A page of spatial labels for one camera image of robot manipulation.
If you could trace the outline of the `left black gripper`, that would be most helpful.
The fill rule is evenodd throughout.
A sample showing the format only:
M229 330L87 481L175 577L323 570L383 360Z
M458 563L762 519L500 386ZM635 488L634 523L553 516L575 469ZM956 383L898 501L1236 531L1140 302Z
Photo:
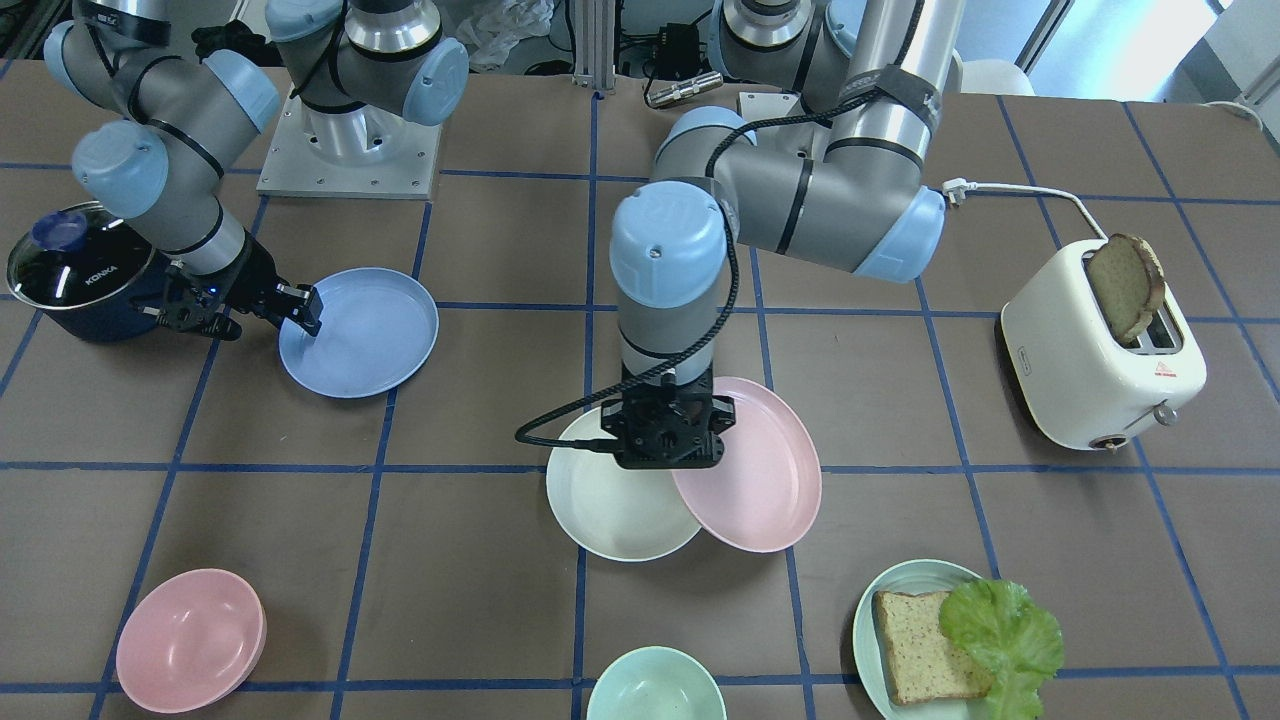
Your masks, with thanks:
M608 454L628 470L707 469L724 456L721 434L736 423L735 400L713 393L713 375L687 384L663 379L602 405Z

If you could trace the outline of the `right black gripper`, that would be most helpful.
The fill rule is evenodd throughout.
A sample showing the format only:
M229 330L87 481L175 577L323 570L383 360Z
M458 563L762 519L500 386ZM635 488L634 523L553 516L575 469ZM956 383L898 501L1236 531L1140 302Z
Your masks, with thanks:
M310 337L323 327L323 300L311 284L280 284L270 252L251 234L229 266L206 275L170 261L165 270L157 324L210 340L238 340L241 325L221 315L224 307L252 314L275 328L293 322Z

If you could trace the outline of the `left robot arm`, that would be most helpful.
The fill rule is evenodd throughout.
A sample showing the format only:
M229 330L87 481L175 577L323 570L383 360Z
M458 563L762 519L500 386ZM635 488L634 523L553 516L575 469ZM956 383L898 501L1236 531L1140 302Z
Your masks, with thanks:
M795 94L746 120L686 111L652 179L616 209L621 380L585 448L626 469L701 469L724 454L735 402L713 341L739 290L740 243L908 283L940 242L945 200L925 152L963 18L960 1L718 1L708 54L732 79Z

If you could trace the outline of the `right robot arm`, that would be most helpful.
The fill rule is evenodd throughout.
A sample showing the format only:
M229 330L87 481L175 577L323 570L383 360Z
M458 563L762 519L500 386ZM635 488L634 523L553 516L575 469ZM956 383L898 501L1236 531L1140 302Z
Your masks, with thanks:
M270 1L265 19L294 96L321 114L376 108L439 126L463 95L468 51L431 1ZM170 51L170 37L161 1L78 1L44 44L61 86L116 114L77 143L76 178L169 261L163 292L138 310L215 340L241 336L224 307L316 336L317 288L279 277L216 195L280 94L244 55L218 49L192 61Z

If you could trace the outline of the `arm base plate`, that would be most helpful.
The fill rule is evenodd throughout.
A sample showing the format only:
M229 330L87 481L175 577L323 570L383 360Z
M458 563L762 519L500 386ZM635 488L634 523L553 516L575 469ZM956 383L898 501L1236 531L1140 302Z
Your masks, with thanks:
M443 123L421 126L374 106L321 113L284 101L262 163L266 196L429 200Z
M799 106L799 96L786 92L740 92L737 100L737 113L746 122L790 117Z

